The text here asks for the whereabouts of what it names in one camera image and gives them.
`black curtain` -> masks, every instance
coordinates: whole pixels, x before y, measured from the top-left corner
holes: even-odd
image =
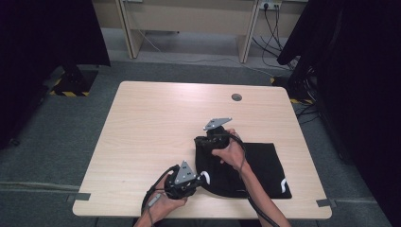
[[[400,12],[398,0],[309,0],[279,57],[301,56],[289,88],[314,69],[316,103],[339,152],[393,226],[401,226]]]
[[[0,148],[59,66],[109,65],[91,0],[0,1]]]

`hand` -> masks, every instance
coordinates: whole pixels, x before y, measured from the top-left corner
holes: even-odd
[[[227,130],[230,134],[237,136],[234,129]],[[212,154],[221,158],[221,163],[224,162],[231,165],[235,170],[239,171],[241,167],[247,163],[245,160],[244,150],[235,141],[230,138],[230,143],[227,148],[224,149],[213,149]]]
[[[167,175],[156,185],[156,189],[165,187],[165,180]],[[148,208],[148,203],[158,194],[161,196],[150,208]],[[146,211],[150,212],[153,222],[157,222],[165,218],[171,211],[177,209],[178,207],[184,206],[186,204],[187,198],[182,198],[180,200],[170,199],[164,190],[156,190],[149,198],[146,203]]]

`black fabric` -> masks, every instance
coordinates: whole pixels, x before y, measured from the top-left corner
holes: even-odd
[[[401,226],[401,1],[347,1],[341,8],[331,6],[343,0],[323,2],[305,9],[279,59],[284,63],[301,55],[290,80],[305,78],[305,69],[319,65],[316,103],[337,151],[356,165],[390,223]],[[316,17],[319,32],[310,32],[313,21],[302,19],[323,10],[340,12],[339,20],[334,25]]]
[[[110,66],[91,0],[0,1],[0,60],[0,148],[33,113],[57,67]]]
[[[288,184],[282,193],[281,182],[286,178],[277,156],[274,144],[244,143],[246,158],[254,174],[272,199],[290,199]],[[198,173],[206,171],[210,176],[210,185],[202,187],[207,191],[228,198],[246,198],[245,185],[238,172],[230,165],[220,163],[220,158],[211,156],[203,147],[196,146],[195,165]]]

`table top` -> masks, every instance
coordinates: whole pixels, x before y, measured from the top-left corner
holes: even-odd
[[[242,100],[234,101],[232,94]],[[292,194],[274,200],[287,218],[325,219],[331,208],[312,162],[301,128],[283,88],[124,81],[98,139],[75,201],[78,216],[138,217],[142,200],[160,175],[185,160],[195,168],[194,138],[205,135],[211,118],[244,142],[273,143]],[[170,218],[257,218],[245,199],[227,199],[199,187],[186,206]]]

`power outlet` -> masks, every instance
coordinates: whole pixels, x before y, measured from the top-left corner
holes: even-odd
[[[268,10],[277,10],[281,8],[282,1],[280,0],[262,0],[260,2],[259,8],[265,10],[265,4],[268,4]]]

